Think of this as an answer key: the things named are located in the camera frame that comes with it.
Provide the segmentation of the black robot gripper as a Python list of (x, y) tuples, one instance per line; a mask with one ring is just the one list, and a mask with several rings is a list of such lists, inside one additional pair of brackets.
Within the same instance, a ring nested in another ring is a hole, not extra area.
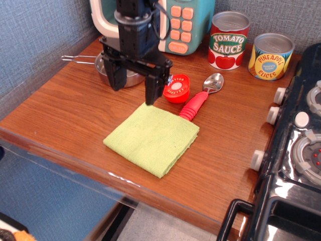
[(116, 10), (119, 39), (104, 36), (104, 68), (113, 90), (127, 83), (127, 70), (145, 76), (145, 103), (153, 105), (163, 94), (172, 61), (159, 50), (160, 10)]

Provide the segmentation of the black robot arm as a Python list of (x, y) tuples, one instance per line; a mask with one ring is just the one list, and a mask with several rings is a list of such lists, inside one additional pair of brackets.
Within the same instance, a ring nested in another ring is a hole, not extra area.
[(161, 13), (157, 1), (117, 1), (114, 17), (118, 23), (117, 45), (102, 37), (104, 68), (113, 90), (127, 83), (127, 71), (145, 77), (145, 103), (153, 105), (169, 83), (173, 63), (158, 46), (161, 39)]

